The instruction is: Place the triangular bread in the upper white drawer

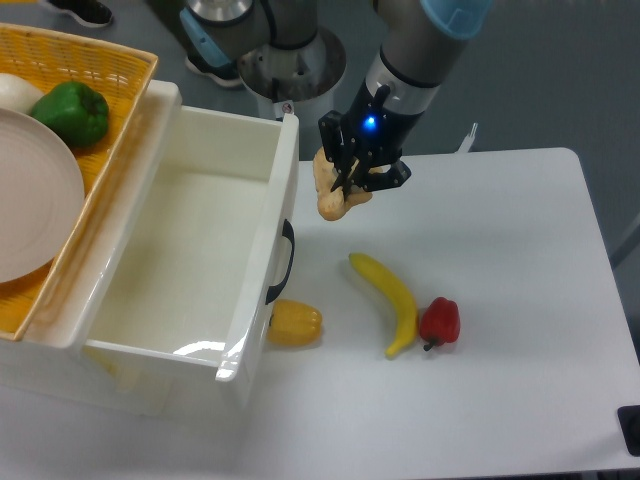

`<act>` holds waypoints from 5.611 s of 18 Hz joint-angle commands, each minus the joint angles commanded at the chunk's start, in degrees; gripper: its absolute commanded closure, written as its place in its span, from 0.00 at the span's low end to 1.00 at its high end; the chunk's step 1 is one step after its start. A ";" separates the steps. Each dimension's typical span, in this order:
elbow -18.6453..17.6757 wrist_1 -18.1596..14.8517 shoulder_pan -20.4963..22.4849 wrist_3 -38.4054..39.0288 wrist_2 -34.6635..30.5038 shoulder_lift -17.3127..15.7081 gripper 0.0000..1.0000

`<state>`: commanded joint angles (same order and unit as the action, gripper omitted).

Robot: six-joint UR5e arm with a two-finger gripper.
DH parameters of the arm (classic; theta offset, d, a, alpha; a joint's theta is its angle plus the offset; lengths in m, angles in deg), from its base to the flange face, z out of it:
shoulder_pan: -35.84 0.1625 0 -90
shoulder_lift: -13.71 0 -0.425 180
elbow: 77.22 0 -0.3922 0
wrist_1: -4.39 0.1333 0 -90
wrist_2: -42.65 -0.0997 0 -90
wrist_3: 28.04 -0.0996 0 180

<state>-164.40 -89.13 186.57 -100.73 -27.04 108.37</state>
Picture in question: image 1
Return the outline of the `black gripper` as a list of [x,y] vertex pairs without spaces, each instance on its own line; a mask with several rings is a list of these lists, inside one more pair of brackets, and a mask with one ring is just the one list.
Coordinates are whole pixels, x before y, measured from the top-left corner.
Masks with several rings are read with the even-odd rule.
[[318,120],[325,158],[337,172],[331,191],[372,193],[411,177],[401,148],[424,113],[424,94],[395,76],[365,79],[347,112],[331,110]]

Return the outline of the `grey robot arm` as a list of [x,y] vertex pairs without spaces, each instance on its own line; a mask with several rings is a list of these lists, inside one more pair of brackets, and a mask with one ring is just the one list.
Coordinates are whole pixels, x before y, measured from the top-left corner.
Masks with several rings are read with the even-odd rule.
[[400,187],[411,175],[403,144],[467,43],[481,30],[488,1],[375,1],[388,31],[350,108],[328,95],[344,76],[340,40],[318,23],[314,1],[187,1],[179,18],[213,67],[235,64],[242,83],[269,104],[298,111],[312,101],[332,190],[348,197]]

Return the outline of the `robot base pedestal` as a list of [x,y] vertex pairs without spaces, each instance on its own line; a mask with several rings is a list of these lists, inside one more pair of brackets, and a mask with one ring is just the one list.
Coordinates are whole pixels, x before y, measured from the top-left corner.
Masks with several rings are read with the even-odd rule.
[[323,27],[299,49],[265,45],[238,61],[240,78],[256,101],[258,115],[280,120],[293,114],[305,128],[315,126],[334,108],[334,94],[345,70],[342,42]]

